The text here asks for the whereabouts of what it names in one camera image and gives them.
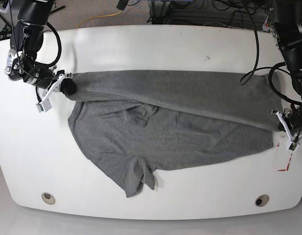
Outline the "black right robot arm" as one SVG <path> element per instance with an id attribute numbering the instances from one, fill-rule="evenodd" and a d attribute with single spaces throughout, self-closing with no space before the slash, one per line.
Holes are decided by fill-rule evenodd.
<path id="1" fill-rule="evenodd" d="M 57 73 L 52 70 L 62 54 L 60 36 L 48 22 L 53 5 L 53 0 L 25 0 L 18 13 L 18 22 L 12 26 L 5 74 L 10 80 L 21 80 L 36 90 L 50 88 L 65 74 L 64 70 Z M 45 26 L 54 33 L 58 46 L 54 61 L 48 64 L 36 61 L 43 45 Z"/>

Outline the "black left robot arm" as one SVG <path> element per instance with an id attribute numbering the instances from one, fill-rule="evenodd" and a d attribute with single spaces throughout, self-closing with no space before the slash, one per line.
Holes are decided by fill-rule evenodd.
<path id="1" fill-rule="evenodd" d="M 284 61 L 275 64 L 269 72 L 271 90 L 290 104 L 290 113 L 274 112 L 278 116 L 282 131 L 294 145 L 302 139 L 302 0 L 273 0 L 268 23 Z M 274 72 L 286 67 L 290 73 L 292 87 L 301 97 L 295 101 L 280 93 L 272 82 Z"/>

